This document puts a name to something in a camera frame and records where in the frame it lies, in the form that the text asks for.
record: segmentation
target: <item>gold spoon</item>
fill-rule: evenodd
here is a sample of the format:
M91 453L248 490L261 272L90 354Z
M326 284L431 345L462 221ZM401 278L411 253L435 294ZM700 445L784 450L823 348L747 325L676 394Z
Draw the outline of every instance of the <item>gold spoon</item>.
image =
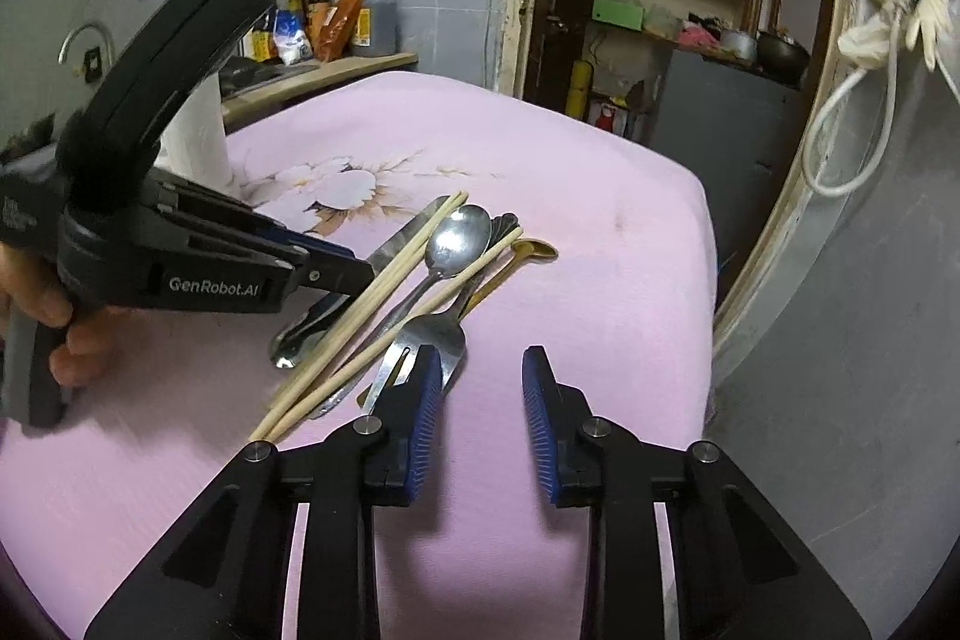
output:
M470 297L467 306L464 307L461 319L467 317L469 311L497 290L498 287L502 286L507 281L507 277L510 277L512 273L517 271L517 268L523 262L528 260L553 261L560 255L556 247L553 247L549 242L544 242L542 239L517 239L516 242L510 245L510 249L514 252L514 256L510 259L510 262L498 271L498 273L494 274L490 280L483 283L480 290L477 290L477 292Z

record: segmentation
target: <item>green box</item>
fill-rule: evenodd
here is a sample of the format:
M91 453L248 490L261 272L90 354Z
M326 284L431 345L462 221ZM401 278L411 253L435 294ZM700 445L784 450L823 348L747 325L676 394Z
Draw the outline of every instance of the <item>green box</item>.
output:
M592 18L598 23L610 23L638 31L643 28L643 7L624 4L623 1L593 0Z

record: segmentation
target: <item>doorway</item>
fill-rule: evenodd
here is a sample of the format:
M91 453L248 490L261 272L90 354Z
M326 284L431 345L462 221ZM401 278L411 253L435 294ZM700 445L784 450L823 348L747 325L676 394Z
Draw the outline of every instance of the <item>doorway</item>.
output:
M524 100L600 124L700 178L717 238L720 308L752 268L784 191L823 75L833 6L524 0L512 85ZM507 43L510 25L508 14ZM794 63L764 63L771 49ZM506 47L508 86L509 60Z

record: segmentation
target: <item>white flower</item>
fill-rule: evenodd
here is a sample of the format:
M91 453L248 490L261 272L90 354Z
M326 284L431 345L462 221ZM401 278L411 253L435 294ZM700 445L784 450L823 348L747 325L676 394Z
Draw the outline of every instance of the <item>white flower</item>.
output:
M349 158L332 158L320 164L302 164L277 172L243 187L248 204L262 215L280 220L294 231L310 231L317 211L355 210L373 198L373 172L350 169Z

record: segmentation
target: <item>white cylinder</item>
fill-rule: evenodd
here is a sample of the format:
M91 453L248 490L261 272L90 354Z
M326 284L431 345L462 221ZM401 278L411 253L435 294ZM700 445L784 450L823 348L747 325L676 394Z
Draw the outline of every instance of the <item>white cylinder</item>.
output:
M221 194L236 196L217 74L200 82L187 97L160 143L158 166Z

